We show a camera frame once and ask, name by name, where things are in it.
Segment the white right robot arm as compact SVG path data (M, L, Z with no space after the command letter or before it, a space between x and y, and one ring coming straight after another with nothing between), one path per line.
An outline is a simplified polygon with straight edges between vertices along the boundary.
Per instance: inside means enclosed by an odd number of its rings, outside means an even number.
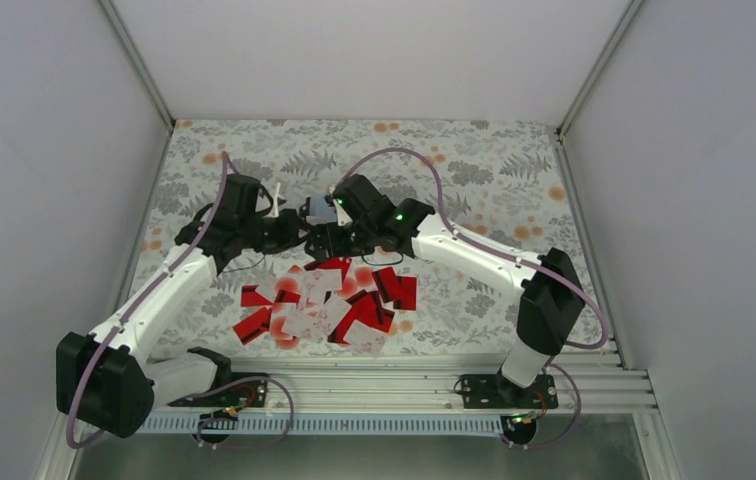
M453 268L515 301L516 339L495 382L509 407L532 397L533 381L561 353L589 304L565 252L512 249L452 224L419 200L394 203L359 174L307 198L298 213L310 225L305 250L317 261L381 248Z

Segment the black card holder wallet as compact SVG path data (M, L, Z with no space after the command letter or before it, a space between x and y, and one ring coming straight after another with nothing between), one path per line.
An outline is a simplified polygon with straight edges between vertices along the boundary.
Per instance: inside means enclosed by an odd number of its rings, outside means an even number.
M332 201L323 195L308 197L302 208L305 221L309 225L336 224L338 221L336 208Z

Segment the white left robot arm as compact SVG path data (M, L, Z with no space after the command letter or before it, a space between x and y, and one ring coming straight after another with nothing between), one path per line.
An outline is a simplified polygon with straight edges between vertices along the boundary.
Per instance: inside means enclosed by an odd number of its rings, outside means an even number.
M256 178L226 173L214 201L179 230L155 273L125 304L87 334L68 333L56 348L56 406L67 440L81 420L127 438L149 414L179 400L224 402L232 391L230 360L203 347L151 362L157 340L185 304L245 250L270 255L301 245L309 229L295 209L281 209Z

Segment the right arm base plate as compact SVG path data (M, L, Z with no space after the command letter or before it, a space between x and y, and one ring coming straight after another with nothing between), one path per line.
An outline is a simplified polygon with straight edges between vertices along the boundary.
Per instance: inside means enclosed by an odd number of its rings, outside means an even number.
M519 387L500 374L467 374L455 382L453 392L465 409L555 409L559 406L554 378L539 374L529 387Z

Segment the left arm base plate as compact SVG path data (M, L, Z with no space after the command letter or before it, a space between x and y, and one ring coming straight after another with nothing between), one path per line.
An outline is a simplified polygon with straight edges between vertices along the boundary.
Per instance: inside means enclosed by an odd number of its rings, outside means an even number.
M178 399L168 404L169 407L218 408L225 407L264 407L268 389L268 375L265 373L233 372L232 381L255 377L255 380L231 386L222 392L195 399Z

